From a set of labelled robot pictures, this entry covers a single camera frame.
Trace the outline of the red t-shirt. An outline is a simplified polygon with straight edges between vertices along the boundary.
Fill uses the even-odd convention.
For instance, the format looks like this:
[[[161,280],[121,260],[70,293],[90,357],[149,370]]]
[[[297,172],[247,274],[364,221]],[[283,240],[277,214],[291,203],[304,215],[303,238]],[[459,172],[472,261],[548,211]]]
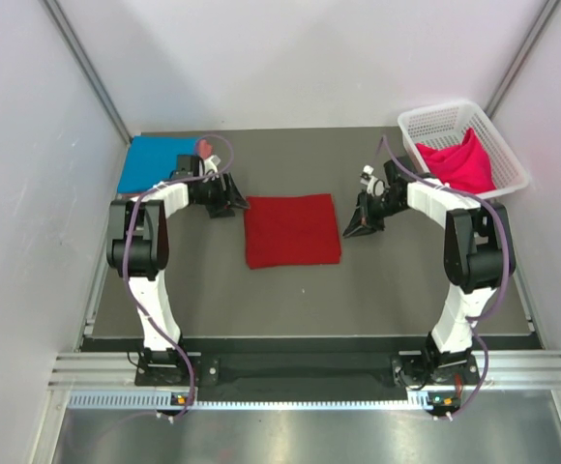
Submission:
[[[250,269],[340,262],[340,234],[330,193],[247,200],[245,254]]]

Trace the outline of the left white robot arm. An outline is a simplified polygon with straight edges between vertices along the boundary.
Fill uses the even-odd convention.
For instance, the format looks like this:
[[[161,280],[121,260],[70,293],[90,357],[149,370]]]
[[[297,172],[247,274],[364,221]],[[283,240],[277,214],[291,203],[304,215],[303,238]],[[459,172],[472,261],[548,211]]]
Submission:
[[[141,327],[138,386],[178,386],[193,381],[193,362],[183,347],[165,283],[169,261],[168,219],[192,205],[210,218],[230,218],[250,207],[215,154],[179,155],[168,176],[110,203],[106,261],[124,282]]]

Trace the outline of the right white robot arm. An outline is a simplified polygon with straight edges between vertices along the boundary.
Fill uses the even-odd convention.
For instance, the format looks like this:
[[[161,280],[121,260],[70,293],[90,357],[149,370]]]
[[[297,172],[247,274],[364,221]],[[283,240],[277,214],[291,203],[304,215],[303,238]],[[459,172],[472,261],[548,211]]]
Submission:
[[[490,299],[502,301],[516,257],[506,208],[462,192],[438,179],[411,172],[400,161],[384,165],[378,178],[371,165],[360,174],[361,191],[345,238],[380,232],[388,217],[414,210],[444,230],[443,267],[450,282],[442,313],[427,335],[419,360],[396,369],[401,385],[419,390],[464,373],[473,331]]]

